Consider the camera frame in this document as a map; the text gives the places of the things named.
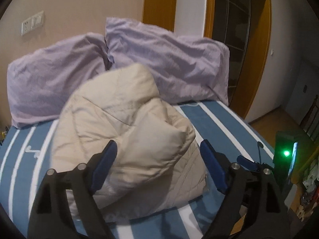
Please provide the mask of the blue white striped bedsheet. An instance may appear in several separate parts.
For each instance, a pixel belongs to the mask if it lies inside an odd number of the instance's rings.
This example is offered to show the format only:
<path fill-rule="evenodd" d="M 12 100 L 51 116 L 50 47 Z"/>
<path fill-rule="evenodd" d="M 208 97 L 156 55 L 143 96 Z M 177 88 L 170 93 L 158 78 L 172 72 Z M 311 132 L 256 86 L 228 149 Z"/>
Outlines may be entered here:
<path fill-rule="evenodd" d="M 208 140 L 230 161 L 243 155 L 251 161 L 271 164 L 273 148 L 230 108 L 218 101 L 180 105 L 196 132 L 196 141 Z M 1 205 L 16 227 L 27 234 L 29 209 L 36 190 L 50 165 L 51 140 L 57 121 L 24 129 L 11 128 L 1 146 Z M 200 197 L 182 208 L 173 208 L 145 218 L 112 224 L 116 238 L 201 238 L 217 214 L 223 195 L 212 179 Z"/>

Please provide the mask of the dark glass wardrobe door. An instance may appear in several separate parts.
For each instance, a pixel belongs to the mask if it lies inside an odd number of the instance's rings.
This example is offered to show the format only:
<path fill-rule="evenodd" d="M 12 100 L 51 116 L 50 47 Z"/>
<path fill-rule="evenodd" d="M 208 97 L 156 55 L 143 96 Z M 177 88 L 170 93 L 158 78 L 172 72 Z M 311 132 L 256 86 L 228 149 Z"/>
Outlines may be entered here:
<path fill-rule="evenodd" d="M 253 0 L 215 0 L 211 38 L 223 42 L 230 51 L 228 102 L 231 103 L 247 51 Z"/>

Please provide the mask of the lavender pillow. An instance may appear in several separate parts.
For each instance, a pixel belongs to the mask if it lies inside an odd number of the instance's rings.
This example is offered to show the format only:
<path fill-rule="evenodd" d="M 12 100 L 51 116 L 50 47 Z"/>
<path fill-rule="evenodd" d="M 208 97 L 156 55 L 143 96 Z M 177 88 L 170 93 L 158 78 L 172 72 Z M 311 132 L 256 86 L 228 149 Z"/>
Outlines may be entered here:
<path fill-rule="evenodd" d="M 112 67 L 147 66 L 166 102 L 219 100 L 228 105 L 230 51 L 223 42 L 117 17 L 106 19 L 105 41 Z"/>
<path fill-rule="evenodd" d="M 58 118 L 76 88 L 109 68 L 107 52 L 104 36 L 89 32 L 11 62 L 7 95 L 12 126 Z"/>

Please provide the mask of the device with green light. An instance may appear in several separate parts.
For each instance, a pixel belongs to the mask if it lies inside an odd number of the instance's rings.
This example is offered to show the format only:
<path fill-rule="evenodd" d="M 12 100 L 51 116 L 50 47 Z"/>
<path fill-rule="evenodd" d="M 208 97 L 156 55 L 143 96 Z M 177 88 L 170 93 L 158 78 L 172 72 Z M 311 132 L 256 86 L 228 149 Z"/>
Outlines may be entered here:
<path fill-rule="evenodd" d="M 280 188 L 299 178 L 300 169 L 311 154 L 311 146 L 312 141 L 302 129 L 276 133 L 273 164 Z"/>

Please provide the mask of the wooden door frame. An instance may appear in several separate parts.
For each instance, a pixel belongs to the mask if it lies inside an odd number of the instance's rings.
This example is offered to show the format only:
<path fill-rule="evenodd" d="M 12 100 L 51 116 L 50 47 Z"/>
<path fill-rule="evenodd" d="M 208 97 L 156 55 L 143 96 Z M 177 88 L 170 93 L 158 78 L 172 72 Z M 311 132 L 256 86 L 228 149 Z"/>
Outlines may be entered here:
<path fill-rule="evenodd" d="M 247 51 L 230 108 L 244 119 L 266 66 L 271 36 L 271 0 L 253 0 Z M 215 0 L 144 0 L 142 21 L 179 35 L 211 38 Z"/>

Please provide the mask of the white wall socket panel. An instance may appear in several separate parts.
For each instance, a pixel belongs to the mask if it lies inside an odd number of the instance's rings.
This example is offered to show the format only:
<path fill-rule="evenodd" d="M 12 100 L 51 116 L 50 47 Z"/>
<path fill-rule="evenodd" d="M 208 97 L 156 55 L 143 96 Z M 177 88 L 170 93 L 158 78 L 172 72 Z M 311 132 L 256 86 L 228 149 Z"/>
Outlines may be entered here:
<path fill-rule="evenodd" d="M 44 11 L 40 11 L 33 16 L 27 18 L 21 23 L 21 35 L 25 35 L 38 27 L 41 27 L 44 23 Z"/>

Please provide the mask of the right lavender pillow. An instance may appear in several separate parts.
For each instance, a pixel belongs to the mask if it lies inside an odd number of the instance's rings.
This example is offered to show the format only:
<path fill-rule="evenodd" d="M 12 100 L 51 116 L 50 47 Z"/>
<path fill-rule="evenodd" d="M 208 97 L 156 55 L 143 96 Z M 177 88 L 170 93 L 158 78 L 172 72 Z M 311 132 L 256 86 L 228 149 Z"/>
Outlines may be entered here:
<path fill-rule="evenodd" d="M 105 41 L 112 67 L 147 66 L 166 102 L 219 100 L 228 105 L 230 51 L 223 42 L 117 17 L 106 19 Z"/>

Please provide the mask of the left lavender pillow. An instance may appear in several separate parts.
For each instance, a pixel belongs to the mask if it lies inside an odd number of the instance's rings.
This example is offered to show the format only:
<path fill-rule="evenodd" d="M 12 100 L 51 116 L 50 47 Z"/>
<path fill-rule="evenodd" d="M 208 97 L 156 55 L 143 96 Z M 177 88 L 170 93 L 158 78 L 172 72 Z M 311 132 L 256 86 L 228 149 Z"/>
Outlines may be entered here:
<path fill-rule="evenodd" d="M 58 118 L 76 88 L 109 68 L 107 52 L 104 36 L 89 32 L 11 62 L 7 95 L 12 126 Z"/>

